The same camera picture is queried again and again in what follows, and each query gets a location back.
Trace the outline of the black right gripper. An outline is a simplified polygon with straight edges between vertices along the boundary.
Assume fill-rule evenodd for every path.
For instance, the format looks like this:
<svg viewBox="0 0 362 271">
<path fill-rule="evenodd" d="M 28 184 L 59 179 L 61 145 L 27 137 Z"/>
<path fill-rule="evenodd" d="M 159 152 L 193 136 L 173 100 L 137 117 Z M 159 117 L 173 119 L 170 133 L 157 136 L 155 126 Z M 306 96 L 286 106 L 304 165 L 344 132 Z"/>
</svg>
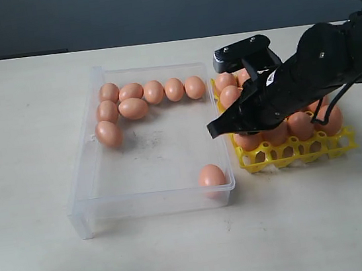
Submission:
<svg viewBox="0 0 362 271">
<path fill-rule="evenodd" d="M 206 128 L 212 138 L 274 129 L 283 119 L 323 96 L 325 87 L 328 81 L 322 66 L 305 64 L 293 55 L 245 86 L 239 100 Z"/>
</svg>

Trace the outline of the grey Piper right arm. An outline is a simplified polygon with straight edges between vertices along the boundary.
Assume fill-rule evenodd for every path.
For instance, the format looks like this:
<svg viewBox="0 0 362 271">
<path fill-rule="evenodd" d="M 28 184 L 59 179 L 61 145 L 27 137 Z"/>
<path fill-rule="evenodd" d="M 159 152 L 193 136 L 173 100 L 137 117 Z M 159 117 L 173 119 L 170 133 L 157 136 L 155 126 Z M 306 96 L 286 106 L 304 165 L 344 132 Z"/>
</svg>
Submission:
<svg viewBox="0 0 362 271">
<path fill-rule="evenodd" d="M 340 89 L 340 99 L 352 85 L 362 83 L 362 13 L 340 25 L 308 28 L 286 61 L 269 45 L 269 38 L 257 34 L 214 52 L 217 73 L 245 69 L 250 79 L 239 98 L 208 124 L 212 138 L 272 130 L 330 92 Z"/>
</svg>

